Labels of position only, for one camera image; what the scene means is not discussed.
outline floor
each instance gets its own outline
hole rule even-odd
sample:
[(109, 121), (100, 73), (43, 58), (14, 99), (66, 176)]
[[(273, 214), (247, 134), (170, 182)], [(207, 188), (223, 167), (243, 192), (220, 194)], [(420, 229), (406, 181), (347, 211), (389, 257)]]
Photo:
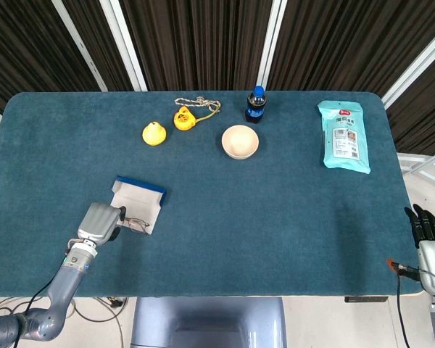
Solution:
[[(418, 203), (435, 214), (435, 184), (418, 175), (405, 177), (412, 203)], [(26, 299), (4, 303), (13, 309)], [(112, 313), (95, 299), (75, 299), (78, 311), (92, 319), (110, 318)], [(63, 332), (53, 341), (21, 341), (20, 348), (60, 347), (129, 347), (131, 323), (136, 299), (128, 304), (116, 320), (90, 323), (68, 309)], [(36, 306), (48, 306), (47, 298)], [(396, 297), (383, 303), (347, 304), (343, 297), (284, 297), (287, 343), (289, 348), (405, 348), (397, 314)], [(435, 347), (428, 307), (430, 296), (420, 293), (402, 297), (402, 315), (412, 348)]]

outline white sticker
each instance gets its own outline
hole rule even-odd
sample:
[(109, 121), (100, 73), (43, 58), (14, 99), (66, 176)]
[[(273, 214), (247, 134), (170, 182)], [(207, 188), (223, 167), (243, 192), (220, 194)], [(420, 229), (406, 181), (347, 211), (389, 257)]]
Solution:
[(360, 149), (357, 145), (357, 132), (348, 128), (334, 128), (333, 156), (360, 160)]

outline black curtain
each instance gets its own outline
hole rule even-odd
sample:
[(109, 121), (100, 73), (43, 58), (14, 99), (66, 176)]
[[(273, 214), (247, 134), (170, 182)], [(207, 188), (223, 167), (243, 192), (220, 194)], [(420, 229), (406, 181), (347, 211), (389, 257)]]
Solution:
[(383, 96), (435, 36), (435, 0), (289, 0), (270, 89)]
[(99, 91), (49, 0), (0, 1), (0, 112), (21, 91)]
[(63, 0), (108, 91), (132, 91), (132, 84), (98, 0)]
[(251, 89), (271, 0), (123, 0), (149, 90)]
[(435, 154), (435, 61), (387, 113), (398, 152)]

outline keychain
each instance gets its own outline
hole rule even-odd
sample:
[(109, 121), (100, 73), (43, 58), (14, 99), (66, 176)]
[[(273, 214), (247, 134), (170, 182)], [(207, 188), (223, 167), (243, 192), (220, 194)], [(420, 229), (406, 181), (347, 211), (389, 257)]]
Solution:
[[(188, 131), (198, 122), (206, 120), (220, 111), (220, 102), (218, 100), (207, 100), (202, 96), (197, 97), (196, 100), (177, 98), (174, 102), (177, 105), (182, 105), (179, 111), (174, 115), (174, 125), (181, 131)], [(208, 116), (195, 118), (194, 114), (190, 112), (189, 107), (208, 107), (211, 113)]]

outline robotic hand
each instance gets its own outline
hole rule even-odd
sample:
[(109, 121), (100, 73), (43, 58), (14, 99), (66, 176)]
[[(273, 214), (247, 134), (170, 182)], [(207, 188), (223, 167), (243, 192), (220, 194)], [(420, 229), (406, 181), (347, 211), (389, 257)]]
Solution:
[(20, 338), (49, 341), (59, 335), (65, 324), (71, 299), (97, 255), (96, 248), (117, 237), (124, 218), (124, 207), (91, 204), (79, 226), (79, 239), (72, 244), (49, 284), (49, 309), (29, 309), (29, 304), (24, 313), (0, 316), (0, 348), (8, 347), (14, 342), (16, 346)]
[(435, 217), (417, 204), (413, 207), (417, 215), (410, 208), (405, 208), (405, 212), (418, 250), (419, 269), (395, 262), (391, 266), (399, 275), (420, 281), (424, 290), (433, 296), (430, 314), (435, 335)]

